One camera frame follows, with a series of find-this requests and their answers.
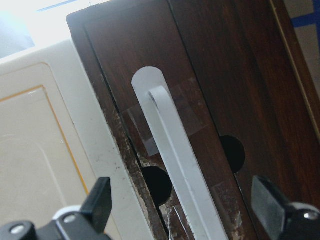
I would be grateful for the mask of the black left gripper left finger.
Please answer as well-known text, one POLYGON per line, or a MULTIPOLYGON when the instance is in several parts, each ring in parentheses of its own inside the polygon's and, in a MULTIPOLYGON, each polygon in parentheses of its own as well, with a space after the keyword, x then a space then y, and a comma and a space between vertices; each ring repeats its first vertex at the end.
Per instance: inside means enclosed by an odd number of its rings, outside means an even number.
POLYGON ((80 213, 98 232, 105 231, 112 211, 111 179, 100 177, 80 208, 80 213))

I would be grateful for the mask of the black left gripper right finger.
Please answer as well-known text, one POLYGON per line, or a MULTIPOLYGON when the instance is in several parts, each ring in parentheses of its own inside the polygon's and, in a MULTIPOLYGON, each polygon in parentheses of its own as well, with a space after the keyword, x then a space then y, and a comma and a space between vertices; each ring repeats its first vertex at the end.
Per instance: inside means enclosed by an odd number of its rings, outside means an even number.
POLYGON ((255 175, 251 186, 251 207, 267 233, 281 233, 286 225, 289 200, 264 176, 255 175))

